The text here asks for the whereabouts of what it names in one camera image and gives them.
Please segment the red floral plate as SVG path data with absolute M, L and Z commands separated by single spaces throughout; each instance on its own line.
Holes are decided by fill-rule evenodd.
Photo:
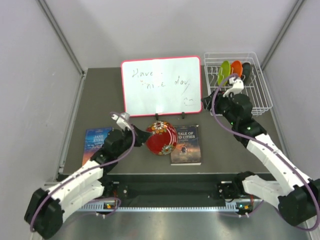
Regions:
M 169 155 L 177 146 L 178 133 L 167 121 L 157 120 L 147 129 L 151 136 L 146 141 L 147 148 L 155 155 Z

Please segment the lime green plate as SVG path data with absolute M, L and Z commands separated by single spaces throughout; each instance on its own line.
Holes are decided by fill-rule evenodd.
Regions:
M 222 81 L 230 75 L 230 72 L 231 72 L 230 62 L 228 60 L 223 61 L 218 70 L 217 84 L 220 85 Z

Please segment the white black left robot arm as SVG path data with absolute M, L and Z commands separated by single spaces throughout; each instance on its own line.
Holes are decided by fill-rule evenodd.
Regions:
M 73 174 L 48 188 L 38 188 L 31 196 L 24 220 L 32 232 L 44 240 L 52 238 L 67 218 L 90 201 L 109 198 L 114 187 L 101 178 L 126 157 L 133 147 L 141 147 L 152 135 L 134 125 L 111 130 L 103 145 Z

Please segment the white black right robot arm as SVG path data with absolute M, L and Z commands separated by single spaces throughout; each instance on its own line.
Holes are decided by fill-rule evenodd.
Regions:
M 276 180 L 269 182 L 246 171 L 233 180 L 233 192 L 239 198 L 254 195 L 273 206 L 291 226 L 315 217 L 311 230 L 320 224 L 320 181 L 301 172 L 273 143 L 267 131 L 253 118 L 253 105 L 244 94 L 225 96 L 214 91 L 201 99 L 203 108 L 214 116 L 222 115 L 231 124 L 232 133 L 256 156 Z

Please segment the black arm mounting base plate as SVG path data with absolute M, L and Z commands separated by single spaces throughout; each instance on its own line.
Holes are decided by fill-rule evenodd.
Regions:
M 118 197 L 123 207 L 209 207 L 245 196 L 235 174 L 108 174 L 100 179 L 103 197 Z

